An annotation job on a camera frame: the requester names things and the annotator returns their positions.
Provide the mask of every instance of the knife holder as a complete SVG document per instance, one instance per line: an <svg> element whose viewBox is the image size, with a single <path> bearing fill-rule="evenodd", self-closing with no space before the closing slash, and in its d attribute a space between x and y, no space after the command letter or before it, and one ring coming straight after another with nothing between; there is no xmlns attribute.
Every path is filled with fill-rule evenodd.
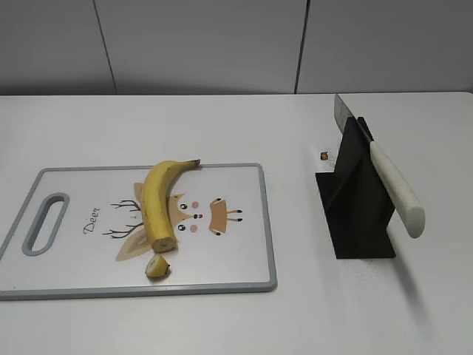
<svg viewBox="0 0 473 355"><path fill-rule="evenodd" d="M358 122L371 135L364 119ZM337 259L395 257L386 232L394 206L355 118L347 119L335 171L316 180Z"/></svg>

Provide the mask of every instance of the gray cutting board rim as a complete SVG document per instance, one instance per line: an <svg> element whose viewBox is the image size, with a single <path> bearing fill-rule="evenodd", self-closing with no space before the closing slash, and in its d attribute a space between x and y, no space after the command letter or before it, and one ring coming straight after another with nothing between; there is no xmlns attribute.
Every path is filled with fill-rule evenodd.
<svg viewBox="0 0 473 355"><path fill-rule="evenodd" d="M229 163L229 164L202 164L202 169L207 168L238 168L253 167L258 171L259 193L262 204L262 220L265 232L265 247L268 260L269 280L251 283L201 283L188 285L145 285L130 287L105 287L105 288L55 288L35 290L0 290L0 300L54 300L67 298L96 298L96 297L133 297L133 296L158 296L178 294L215 294L237 292L266 292L272 291L277 285L276 267L273 256L273 244L270 231L268 202L266 197L265 178L262 166L258 163ZM152 166L90 166L90 167L65 167L42 169L29 191L18 215L16 216L4 242L0 247L1 258L7 250L10 241L15 236L15 231L27 209L42 177L47 172L84 172L102 170L136 170L150 169Z"/></svg>

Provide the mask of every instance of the cutting board handle hole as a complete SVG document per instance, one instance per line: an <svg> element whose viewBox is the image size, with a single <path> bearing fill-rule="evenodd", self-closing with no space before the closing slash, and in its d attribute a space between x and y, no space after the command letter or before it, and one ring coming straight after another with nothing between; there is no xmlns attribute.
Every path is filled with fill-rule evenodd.
<svg viewBox="0 0 473 355"><path fill-rule="evenodd" d="M68 204L69 196L62 192L43 200L24 238L22 250L27 256L35 257L51 248Z"/></svg>

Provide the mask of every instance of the banana slice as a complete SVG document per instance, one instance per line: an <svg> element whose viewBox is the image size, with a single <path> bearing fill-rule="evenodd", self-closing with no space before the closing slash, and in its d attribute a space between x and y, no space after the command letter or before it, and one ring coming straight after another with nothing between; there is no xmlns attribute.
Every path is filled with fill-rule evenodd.
<svg viewBox="0 0 473 355"><path fill-rule="evenodd" d="M146 266L146 276L148 277L163 277L167 276L169 270L169 264L159 254L154 255L148 265Z"/></svg>

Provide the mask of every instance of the kitchen knife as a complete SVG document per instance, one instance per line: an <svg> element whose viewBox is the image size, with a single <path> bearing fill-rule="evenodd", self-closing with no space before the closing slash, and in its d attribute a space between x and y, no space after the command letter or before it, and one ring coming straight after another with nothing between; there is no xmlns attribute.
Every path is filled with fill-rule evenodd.
<svg viewBox="0 0 473 355"><path fill-rule="evenodd" d="M355 116L338 94L335 95L334 113L335 121L340 132L343 133L347 119ZM411 186L409 186L396 165L384 154L370 135L367 134L358 120L356 120L356 123L364 138L370 143L372 164L378 172L389 197L391 197L399 216L401 216L407 232L412 238L420 237L425 226L426 215L419 199L417 199Z"/></svg>

